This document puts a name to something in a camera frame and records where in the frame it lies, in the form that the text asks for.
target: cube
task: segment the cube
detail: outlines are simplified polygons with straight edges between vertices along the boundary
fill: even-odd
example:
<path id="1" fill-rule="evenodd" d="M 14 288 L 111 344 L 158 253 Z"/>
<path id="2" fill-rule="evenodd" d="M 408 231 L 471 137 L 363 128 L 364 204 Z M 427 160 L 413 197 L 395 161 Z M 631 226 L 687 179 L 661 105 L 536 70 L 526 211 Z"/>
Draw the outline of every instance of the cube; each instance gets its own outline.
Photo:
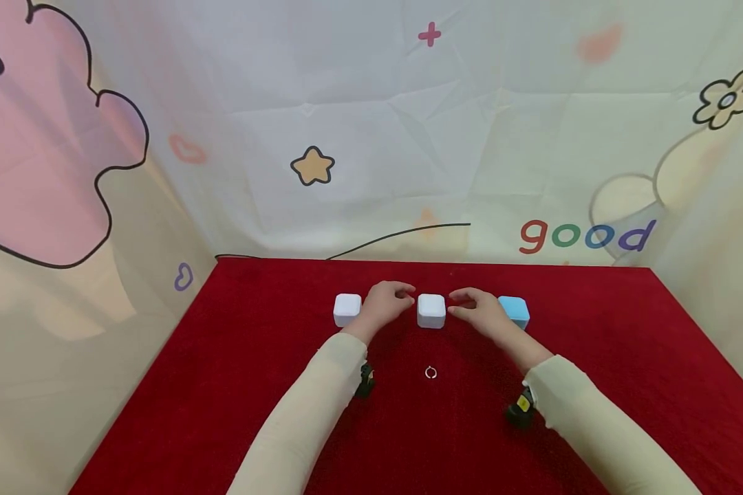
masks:
<path id="1" fill-rule="evenodd" d="M 336 327 L 344 328 L 360 313 L 360 296 L 357 294 L 339 294 L 333 305 L 333 320 Z"/>
<path id="2" fill-rule="evenodd" d="M 520 297 L 501 296 L 498 302 L 504 307 L 504 311 L 518 327 L 525 330 L 528 320 L 531 318 L 528 314 L 528 306 L 525 300 Z"/>
<path id="3" fill-rule="evenodd" d="M 438 294 L 418 296 L 418 326 L 440 329 L 446 322 L 446 301 Z"/>

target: red tablecloth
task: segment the red tablecloth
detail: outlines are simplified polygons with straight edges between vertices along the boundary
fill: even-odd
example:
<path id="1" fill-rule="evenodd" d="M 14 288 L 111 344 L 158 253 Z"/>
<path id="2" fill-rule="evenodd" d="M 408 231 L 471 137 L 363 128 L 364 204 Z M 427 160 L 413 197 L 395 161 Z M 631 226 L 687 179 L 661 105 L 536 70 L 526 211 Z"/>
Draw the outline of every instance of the red tablecloth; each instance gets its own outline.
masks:
<path id="1" fill-rule="evenodd" d="M 268 413 L 336 332 L 335 295 L 379 280 L 524 297 L 528 331 L 703 493 L 743 494 L 743 381 L 647 269 L 235 258 L 219 262 L 71 494 L 225 494 Z M 541 421 L 508 426 L 521 376 L 465 324 L 421 329 L 412 309 L 368 359 L 377 387 L 341 417 L 308 494 L 605 493 Z"/>

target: sleeve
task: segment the sleeve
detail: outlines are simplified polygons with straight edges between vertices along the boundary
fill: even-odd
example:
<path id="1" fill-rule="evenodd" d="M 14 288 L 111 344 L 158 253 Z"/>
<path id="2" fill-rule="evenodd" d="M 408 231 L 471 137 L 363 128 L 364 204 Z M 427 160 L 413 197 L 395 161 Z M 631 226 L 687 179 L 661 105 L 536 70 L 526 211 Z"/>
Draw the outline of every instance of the sleeve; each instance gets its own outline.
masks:
<path id="1" fill-rule="evenodd" d="M 360 385 L 366 344 L 337 333 L 289 387 L 242 461 L 227 495 L 302 494 L 327 438 Z"/>
<path id="2" fill-rule="evenodd" d="M 535 407 L 612 495 L 701 494 L 677 463 L 569 360 L 528 372 Z"/>

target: fabric backdrop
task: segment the fabric backdrop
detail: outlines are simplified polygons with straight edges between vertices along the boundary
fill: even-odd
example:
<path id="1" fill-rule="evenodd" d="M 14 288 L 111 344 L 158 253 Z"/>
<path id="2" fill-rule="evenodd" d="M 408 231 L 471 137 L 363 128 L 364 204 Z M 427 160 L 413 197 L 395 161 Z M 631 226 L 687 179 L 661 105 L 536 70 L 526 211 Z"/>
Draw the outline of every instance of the fabric backdrop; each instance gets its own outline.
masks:
<path id="1" fill-rule="evenodd" d="M 0 493 L 219 254 L 647 265 L 743 376 L 743 0 L 0 0 Z"/>

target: cartoon backdrop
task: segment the cartoon backdrop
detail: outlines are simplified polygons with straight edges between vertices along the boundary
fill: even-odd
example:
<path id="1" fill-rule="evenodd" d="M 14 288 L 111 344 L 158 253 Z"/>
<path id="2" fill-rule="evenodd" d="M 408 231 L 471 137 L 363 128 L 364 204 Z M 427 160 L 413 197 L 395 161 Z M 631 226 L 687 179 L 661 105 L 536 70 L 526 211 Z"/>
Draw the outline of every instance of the cartoon backdrop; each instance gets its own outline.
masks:
<path id="1" fill-rule="evenodd" d="M 743 376 L 743 0 L 0 0 L 1 493 L 222 254 L 648 265 Z"/>

